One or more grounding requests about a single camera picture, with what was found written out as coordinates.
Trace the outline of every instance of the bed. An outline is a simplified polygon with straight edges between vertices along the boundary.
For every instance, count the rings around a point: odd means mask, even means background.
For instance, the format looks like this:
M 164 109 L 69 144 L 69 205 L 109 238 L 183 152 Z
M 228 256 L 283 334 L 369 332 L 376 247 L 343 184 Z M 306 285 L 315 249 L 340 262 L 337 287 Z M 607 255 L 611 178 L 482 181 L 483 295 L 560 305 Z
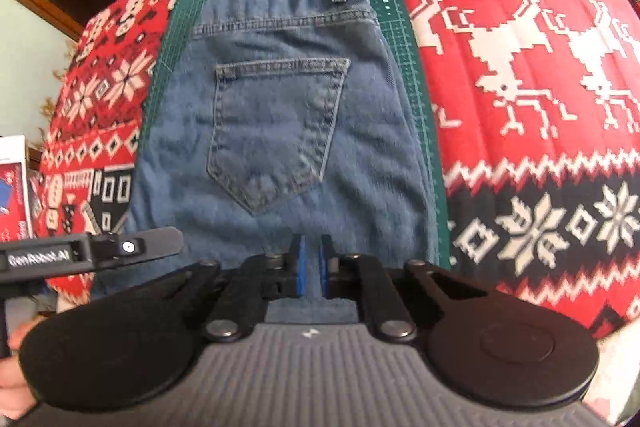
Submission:
M 628 0 L 405 0 L 436 121 L 452 270 L 596 337 L 640 315 L 640 21 Z M 87 25 L 47 135 L 39 235 L 116 232 L 175 0 Z M 51 280 L 73 302 L 91 275 Z

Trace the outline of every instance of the white reindeer pattern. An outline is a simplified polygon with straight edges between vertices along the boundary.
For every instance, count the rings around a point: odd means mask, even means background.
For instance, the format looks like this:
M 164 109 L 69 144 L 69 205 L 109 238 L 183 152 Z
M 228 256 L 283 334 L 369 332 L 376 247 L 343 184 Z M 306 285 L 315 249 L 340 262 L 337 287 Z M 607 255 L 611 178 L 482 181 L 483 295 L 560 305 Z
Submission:
M 553 53 L 546 33 L 540 31 L 536 23 L 536 19 L 541 15 L 551 31 L 567 36 L 572 54 L 589 72 L 582 78 L 581 85 L 593 92 L 595 103 L 604 108 L 604 129 L 619 128 L 618 120 L 611 109 L 611 106 L 617 106 L 626 114 L 627 130 L 631 133 L 640 132 L 640 125 L 629 107 L 635 106 L 640 114 L 640 103 L 628 89 L 611 89 L 611 82 L 607 80 L 602 67 L 603 58 L 607 54 L 619 52 L 626 58 L 625 50 L 618 39 L 631 44 L 640 64 L 640 42 L 631 37 L 628 25 L 612 19 L 603 2 L 590 1 L 596 10 L 594 25 L 583 32 L 576 32 L 564 25 L 564 14 L 553 16 L 551 10 L 541 9 L 540 0 L 521 1 L 512 20 L 495 28 L 482 28 L 469 22 L 468 16 L 473 15 L 474 10 L 459 10 L 457 7 L 442 9 L 443 0 L 420 0 L 418 7 L 410 13 L 418 46 L 434 47 L 438 55 L 444 54 L 442 40 L 431 28 L 431 20 L 440 14 L 447 30 L 471 35 L 468 42 L 473 56 L 484 62 L 492 72 L 480 76 L 475 85 L 483 92 L 495 95 L 494 107 L 505 108 L 508 121 L 500 130 L 500 134 L 505 136 L 511 131 L 524 134 L 524 125 L 517 120 L 516 108 L 530 107 L 540 115 L 540 136 L 545 140 L 549 137 L 556 138 L 558 130 L 556 126 L 551 125 L 542 100 L 546 99 L 556 106 L 563 121 L 575 121 L 577 115 L 570 113 L 566 105 L 553 96 L 550 89 L 521 89 L 522 81 L 516 77 L 512 65 L 516 54 L 522 50 L 533 49 L 534 46 L 544 46 L 549 53 Z M 458 16 L 458 24 L 452 20 L 453 13 Z

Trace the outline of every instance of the human hand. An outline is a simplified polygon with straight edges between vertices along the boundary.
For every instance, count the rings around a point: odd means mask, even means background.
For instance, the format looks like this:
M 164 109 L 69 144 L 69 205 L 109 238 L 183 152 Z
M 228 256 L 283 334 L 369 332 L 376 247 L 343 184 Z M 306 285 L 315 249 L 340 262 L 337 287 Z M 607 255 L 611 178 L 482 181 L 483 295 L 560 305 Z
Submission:
M 35 325 L 44 320 L 39 316 L 32 321 L 25 322 L 15 328 L 9 337 L 9 347 L 12 350 L 20 348 L 20 344 L 27 336 L 27 333 Z M 24 375 L 18 363 L 18 356 L 0 360 L 0 414 L 12 420 L 20 418 L 31 407 L 36 404 L 36 400 L 31 394 L 31 390 L 24 380 Z

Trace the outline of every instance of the cutting mat grid lines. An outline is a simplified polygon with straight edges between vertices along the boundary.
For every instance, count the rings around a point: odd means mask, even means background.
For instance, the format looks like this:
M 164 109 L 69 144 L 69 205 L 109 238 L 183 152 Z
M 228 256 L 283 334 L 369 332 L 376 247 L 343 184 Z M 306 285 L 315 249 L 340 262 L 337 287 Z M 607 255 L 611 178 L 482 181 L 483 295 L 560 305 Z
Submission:
M 206 0 L 177 0 L 154 68 L 153 82 L 145 102 L 145 120 L 142 126 L 140 147 L 144 147 L 162 101 L 164 88 L 173 68 L 189 40 L 191 29 Z M 427 165 L 431 186 L 427 187 L 430 204 L 430 252 L 432 259 L 439 259 L 442 267 L 449 268 L 449 230 L 447 228 L 447 201 L 440 167 L 440 155 L 431 112 L 431 102 L 418 48 L 403 0 L 370 0 L 378 15 L 380 28 L 401 70 L 414 116 L 418 138 Z

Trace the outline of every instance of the blue denim jeans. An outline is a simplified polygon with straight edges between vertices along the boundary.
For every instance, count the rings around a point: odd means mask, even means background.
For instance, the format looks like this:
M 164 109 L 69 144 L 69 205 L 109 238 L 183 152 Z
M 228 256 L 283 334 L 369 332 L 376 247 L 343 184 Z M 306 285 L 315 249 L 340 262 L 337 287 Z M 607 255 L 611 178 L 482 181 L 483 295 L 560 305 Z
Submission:
M 309 312 L 320 235 L 390 266 L 437 263 L 426 183 L 369 0 L 207 0 L 138 158 L 127 222 L 129 231 L 177 227 L 188 247 L 100 273 L 95 288 L 112 293 L 205 259 L 236 267 L 303 233 L 307 299 L 272 303 L 270 315 L 348 320 L 354 308 L 344 303 Z

